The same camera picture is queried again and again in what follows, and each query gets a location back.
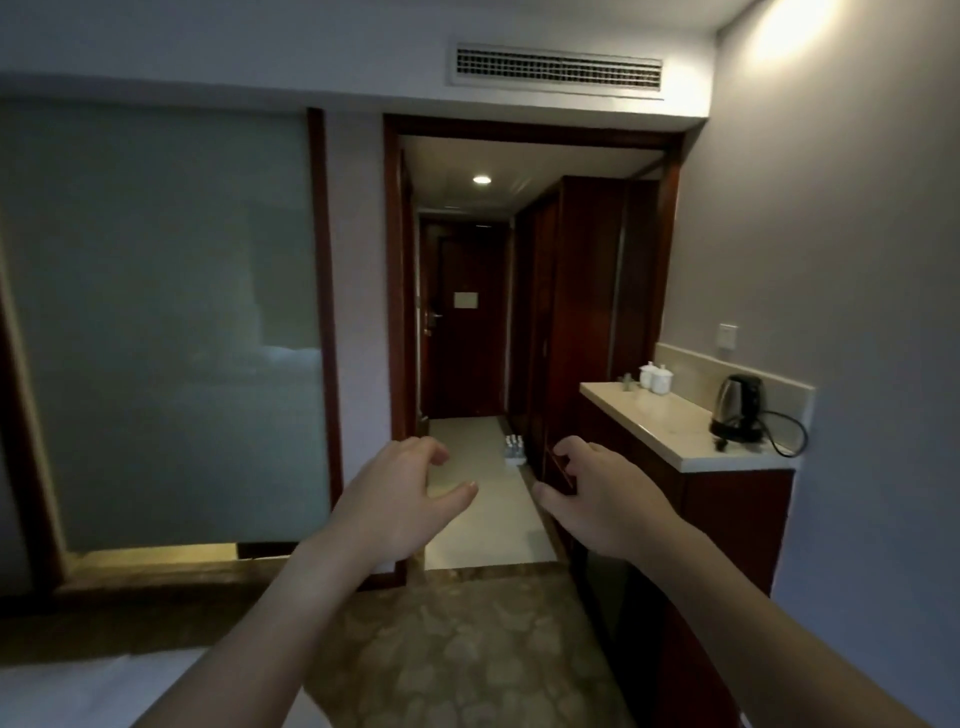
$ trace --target wall outlet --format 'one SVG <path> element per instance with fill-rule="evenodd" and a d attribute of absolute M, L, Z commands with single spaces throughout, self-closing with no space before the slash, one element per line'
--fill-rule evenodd
<path fill-rule="evenodd" d="M 736 349 L 736 324 L 721 324 L 717 329 L 717 349 L 732 352 Z"/>

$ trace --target black power cord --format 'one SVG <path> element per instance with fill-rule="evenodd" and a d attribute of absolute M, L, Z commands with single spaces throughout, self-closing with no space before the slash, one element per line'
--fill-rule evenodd
<path fill-rule="evenodd" d="M 779 447 L 777 447 L 777 441 L 774 440 L 774 436 L 770 432 L 770 427 L 768 427 L 767 424 L 763 422 L 763 420 L 761 419 L 763 415 L 774 415 L 775 417 L 781 417 L 785 420 L 789 420 L 794 425 L 800 428 L 800 432 L 804 436 L 804 441 L 801 443 L 800 447 L 797 448 L 796 452 L 791 454 L 789 452 L 784 452 Z M 756 420 L 760 423 L 760 426 L 763 428 L 763 434 L 767 436 L 767 439 L 770 441 L 770 445 L 772 445 L 773 449 L 777 451 L 777 454 L 781 455 L 782 457 L 789 457 L 789 458 L 800 457 L 801 455 L 804 454 L 806 447 L 810 444 L 810 434 L 806 431 L 806 427 L 804 427 L 804 424 L 800 420 L 790 417 L 790 415 L 784 415 L 782 412 L 774 412 L 772 410 L 767 409 L 761 412 L 760 417 L 756 418 Z"/>

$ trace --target person's left hand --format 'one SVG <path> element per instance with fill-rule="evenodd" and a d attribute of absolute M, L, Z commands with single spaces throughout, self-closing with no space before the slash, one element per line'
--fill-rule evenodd
<path fill-rule="evenodd" d="M 461 483 L 441 497 L 426 494 L 427 467 L 449 457 L 432 437 L 388 443 L 344 489 L 327 528 L 339 531 L 371 570 L 409 557 L 477 495 L 476 483 Z"/>

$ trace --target vent grille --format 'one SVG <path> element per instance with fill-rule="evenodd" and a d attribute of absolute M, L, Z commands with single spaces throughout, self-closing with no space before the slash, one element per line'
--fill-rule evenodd
<path fill-rule="evenodd" d="M 663 62 L 461 45 L 457 47 L 456 73 L 461 78 L 659 92 Z"/>

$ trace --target cabinet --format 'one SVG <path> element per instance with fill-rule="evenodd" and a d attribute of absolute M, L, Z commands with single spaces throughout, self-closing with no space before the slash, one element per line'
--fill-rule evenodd
<path fill-rule="evenodd" d="M 580 382 L 636 376 L 649 356 L 658 192 L 564 177 L 516 216 L 507 414 L 539 477 L 574 432 Z"/>
<path fill-rule="evenodd" d="M 576 431 L 640 466 L 678 513 L 704 531 L 765 594 L 786 525 L 793 471 L 680 473 L 578 395 Z M 552 461 L 544 479 L 565 492 L 575 484 Z M 634 718 L 640 725 L 735 728 L 739 711 L 680 613 L 646 577 L 618 569 L 572 539 L 571 570 L 581 599 Z"/>

